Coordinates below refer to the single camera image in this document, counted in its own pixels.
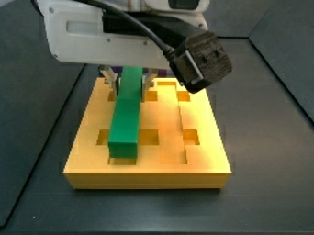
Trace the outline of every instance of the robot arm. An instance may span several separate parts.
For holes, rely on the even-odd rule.
[[[129,22],[101,8],[101,3],[141,22],[167,44],[169,53]],[[208,4],[208,0],[37,0],[50,52],[58,61],[171,67],[191,93],[231,72],[227,54],[201,16]]]

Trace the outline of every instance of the gray wall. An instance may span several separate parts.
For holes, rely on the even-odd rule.
[[[314,120],[312,10],[312,0],[278,0],[250,40]]]
[[[220,37],[247,38],[275,0],[211,0],[204,13],[209,30]]]
[[[5,5],[6,3],[12,2],[13,0],[0,0],[0,6]]]

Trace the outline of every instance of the black surface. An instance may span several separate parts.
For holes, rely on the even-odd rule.
[[[29,1],[0,8],[0,227],[58,116],[81,65],[50,56]]]
[[[220,37],[247,38],[275,0],[211,0],[208,28]]]
[[[95,81],[83,76],[0,232],[314,231],[312,125],[250,42],[221,42],[234,70],[208,92],[232,168],[225,187],[70,189],[61,171]]]
[[[171,9],[195,10],[199,6],[200,0],[169,0],[168,3]]]
[[[314,1],[279,0],[250,40],[314,120]]]

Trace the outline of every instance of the rectangular slot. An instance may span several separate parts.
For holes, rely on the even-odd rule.
[[[176,82],[157,82],[156,85],[176,85]]]
[[[108,165],[136,165],[136,158],[109,158]]]
[[[157,133],[159,163],[187,164],[176,86],[172,85],[161,85],[157,88]]]
[[[157,91],[147,91],[144,93],[144,101],[157,101]]]
[[[157,129],[141,129],[139,136],[139,145],[157,145]]]
[[[183,142],[184,145],[200,145],[196,129],[183,129]]]
[[[101,129],[97,134],[97,143],[96,145],[108,145],[109,130]]]
[[[109,91],[108,101],[109,101],[109,102],[112,102],[112,101],[113,101],[113,98],[112,98],[112,91]]]
[[[181,101],[185,101],[185,102],[191,101],[188,91],[177,91],[176,96],[177,96],[177,101],[180,101],[180,102]]]

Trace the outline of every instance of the yellow wooden board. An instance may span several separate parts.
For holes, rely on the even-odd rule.
[[[189,94],[173,78],[156,78],[155,84],[141,103],[137,159],[111,159],[115,103],[97,78],[64,169],[73,188],[220,188],[225,184],[231,168],[205,91]]]

